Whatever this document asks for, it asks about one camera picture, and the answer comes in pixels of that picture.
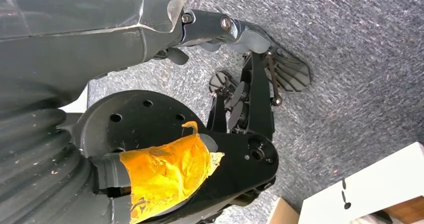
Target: gray carpet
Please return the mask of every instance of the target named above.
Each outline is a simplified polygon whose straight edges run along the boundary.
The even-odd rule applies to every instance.
[[[304,92],[283,93],[283,105],[274,108],[275,185],[217,223],[265,223],[276,196],[299,211],[304,199],[343,177],[424,143],[424,0],[186,0],[186,6],[262,25],[312,73]],[[174,97],[206,122],[209,78],[228,70],[238,79],[243,61],[227,47],[184,50],[191,56],[184,66],[151,61],[92,81],[89,103],[146,89]]]

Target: yellow tape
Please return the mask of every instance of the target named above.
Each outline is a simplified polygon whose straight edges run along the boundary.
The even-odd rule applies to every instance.
[[[131,182],[130,224],[142,222],[190,197],[219,166],[223,153],[209,153],[198,132],[169,144],[121,152]]]

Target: round hole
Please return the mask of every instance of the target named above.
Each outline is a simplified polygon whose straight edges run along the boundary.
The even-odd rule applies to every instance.
[[[186,117],[185,117],[184,115],[182,115],[182,114],[178,114],[178,115],[176,115],[176,116],[175,116],[175,118],[176,118],[178,121],[180,121],[180,122],[182,122],[182,121],[184,121],[184,120],[186,119]]]
[[[143,101],[143,105],[144,105],[145,107],[150,108],[150,107],[152,107],[152,106],[153,106],[153,102],[151,102],[151,101],[149,101],[149,100],[145,100],[145,101]]]
[[[255,158],[256,160],[262,160],[262,158],[264,158],[264,153],[262,152],[262,150],[260,149],[254,149],[251,151],[251,155],[253,158]]]
[[[117,147],[115,150],[112,151],[113,153],[121,153],[125,152],[125,150],[122,147]]]
[[[122,116],[119,114],[110,115],[110,120],[114,123],[119,123],[122,120]]]
[[[347,209],[351,208],[351,206],[352,206],[352,203],[347,202],[347,203],[344,204],[344,209],[347,210]]]

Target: black fan-shaped foot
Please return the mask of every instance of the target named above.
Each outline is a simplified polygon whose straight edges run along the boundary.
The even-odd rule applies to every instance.
[[[308,66],[281,49],[277,52],[264,53],[264,64],[269,76],[271,76],[270,64],[266,56],[270,54],[273,59],[276,81],[284,91],[301,92],[311,83]]]

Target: screw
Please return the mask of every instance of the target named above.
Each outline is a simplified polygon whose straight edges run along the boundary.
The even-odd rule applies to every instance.
[[[273,106],[279,106],[281,104],[281,102],[282,102],[281,96],[277,96],[277,97],[272,98],[272,105]]]
[[[224,31],[228,32],[231,30],[231,20],[228,16],[223,16],[221,18],[221,27],[224,29]]]
[[[188,23],[192,23],[193,22],[193,17],[192,15],[185,13],[181,16],[181,21],[184,24],[188,24]]]

